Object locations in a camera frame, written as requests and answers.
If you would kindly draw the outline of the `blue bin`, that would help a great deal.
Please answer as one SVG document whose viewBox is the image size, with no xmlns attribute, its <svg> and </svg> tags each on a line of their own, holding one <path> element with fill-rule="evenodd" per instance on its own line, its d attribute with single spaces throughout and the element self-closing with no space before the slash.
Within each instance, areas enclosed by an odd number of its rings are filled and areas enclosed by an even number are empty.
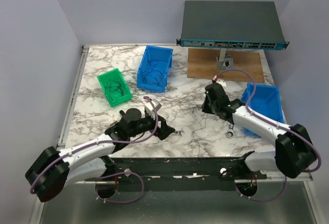
<svg viewBox="0 0 329 224">
<path fill-rule="evenodd" d="M 268 118 L 284 122 L 279 88 L 276 86 L 257 84 L 256 92 L 249 105 L 253 110 Z"/>
<path fill-rule="evenodd" d="M 137 87 L 152 92 L 165 92 L 172 56 L 171 48 L 147 45 L 137 72 Z"/>
</svg>

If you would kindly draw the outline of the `green plastic bin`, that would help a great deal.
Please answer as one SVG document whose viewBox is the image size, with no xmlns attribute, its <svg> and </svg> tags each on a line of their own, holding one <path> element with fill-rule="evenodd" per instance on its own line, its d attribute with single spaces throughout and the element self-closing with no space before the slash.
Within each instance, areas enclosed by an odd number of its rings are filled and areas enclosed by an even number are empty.
<svg viewBox="0 0 329 224">
<path fill-rule="evenodd" d="M 118 68 L 98 75 L 97 79 L 111 107 L 118 106 L 132 98 L 129 86 Z"/>
</svg>

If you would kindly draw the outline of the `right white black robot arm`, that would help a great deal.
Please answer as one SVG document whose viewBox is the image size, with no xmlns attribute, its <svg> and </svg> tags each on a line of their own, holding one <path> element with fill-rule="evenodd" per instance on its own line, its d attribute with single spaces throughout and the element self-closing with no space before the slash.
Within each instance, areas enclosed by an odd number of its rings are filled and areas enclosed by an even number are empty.
<svg viewBox="0 0 329 224">
<path fill-rule="evenodd" d="M 274 121 L 239 99 L 229 100 L 219 83 L 206 86 L 202 108 L 204 113 L 242 126 L 274 146 L 271 152 L 247 153 L 244 161 L 236 166 L 241 178 L 247 179 L 257 171 L 279 171 L 288 178 L 296 178 L 307 172 L 315 161 L 320 161 L 319 153 L 304 126 Z"/>
</svg>

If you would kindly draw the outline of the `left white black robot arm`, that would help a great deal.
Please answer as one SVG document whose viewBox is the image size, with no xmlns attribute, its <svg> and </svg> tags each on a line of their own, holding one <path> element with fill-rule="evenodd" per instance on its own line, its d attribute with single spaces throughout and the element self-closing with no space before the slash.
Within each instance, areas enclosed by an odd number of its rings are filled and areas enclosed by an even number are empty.
<svg viewBox="0 0 329 224">
<path fill-rule="evenodd" d="M 99 137 L 64 150 L 53 146 L 44 149 L 25 174 L 30 193 L 40 202 L 55 198 L 65 186 L 85 179 L 117 180 L 119 173 L 109 158 L 128 144 L 144 142 L 143 135 L 166 139 L 175 132 L 166 119 L 145 108 L 121 111 L 121 119 L 110 125 Z"/>
</svg>

